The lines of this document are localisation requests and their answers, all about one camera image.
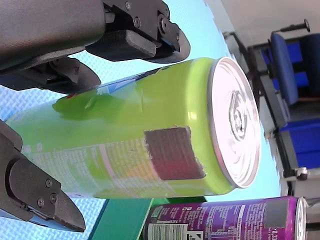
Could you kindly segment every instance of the white wall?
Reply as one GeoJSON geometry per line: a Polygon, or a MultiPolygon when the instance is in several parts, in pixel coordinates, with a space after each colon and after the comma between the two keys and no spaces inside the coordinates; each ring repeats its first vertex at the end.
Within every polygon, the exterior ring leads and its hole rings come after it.
{"type": "MultiPolygon", "coordinates": [[[[319,0],[222,0],[243,42],[266,43],[272,31],[308,19],[311,32],[320,33],[319,0]]],[[[285,33],[286,38],[306,35],[306,30],[285,33]]]]}

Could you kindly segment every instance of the chair seat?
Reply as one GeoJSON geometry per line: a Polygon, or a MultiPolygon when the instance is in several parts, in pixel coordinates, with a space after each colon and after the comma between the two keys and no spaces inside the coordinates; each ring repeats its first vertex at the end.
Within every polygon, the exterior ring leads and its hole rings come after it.
{"type": "Polygon", "coordinates": [[[281,35],[274,32],[270,40],[280,92],[286,103],[291,106],[298,101],[298,87],[287,44],[281,35]]]}

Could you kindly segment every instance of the can lid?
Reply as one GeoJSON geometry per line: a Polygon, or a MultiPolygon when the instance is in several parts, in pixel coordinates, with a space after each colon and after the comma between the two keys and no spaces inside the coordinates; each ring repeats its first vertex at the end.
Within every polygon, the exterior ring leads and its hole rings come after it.
{"type": "Polygon", "coordinates": [[[247,188],[260,162],[258,108],[241,67],[231,58],[216,60],[208,81],[211,139],[219,165],[232,185],[247,188]]]}
{"type": "Polygon", "coordinates": [[[299,197],[296,204],[294,240],[306,239],[307,202],[304,197],[299,197]]]}

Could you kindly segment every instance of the barcode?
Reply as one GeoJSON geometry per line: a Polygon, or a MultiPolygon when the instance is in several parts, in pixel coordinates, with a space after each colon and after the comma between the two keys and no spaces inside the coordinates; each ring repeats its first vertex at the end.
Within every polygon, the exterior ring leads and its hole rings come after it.
{"type": "Polygon", "coordinates": [[[148,240],[187,240],[188,224],[150,223],[148,240]]]}

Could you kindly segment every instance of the aluminum can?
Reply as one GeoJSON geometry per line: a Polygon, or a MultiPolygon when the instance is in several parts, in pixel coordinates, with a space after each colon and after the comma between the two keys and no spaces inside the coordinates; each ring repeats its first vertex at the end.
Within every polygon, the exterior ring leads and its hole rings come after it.
{"type": "Polygon", "coordinates": [[[71,197],[222,195],[250,186],[260,160],[254,96],[228,57],[100,85],[7,123],[71,197]]]}
{"type": "Polygon", "coordinates": [[[292,196],[163,204],[146,219],[144,240],[305,240],[306,200],[292,196]]]}

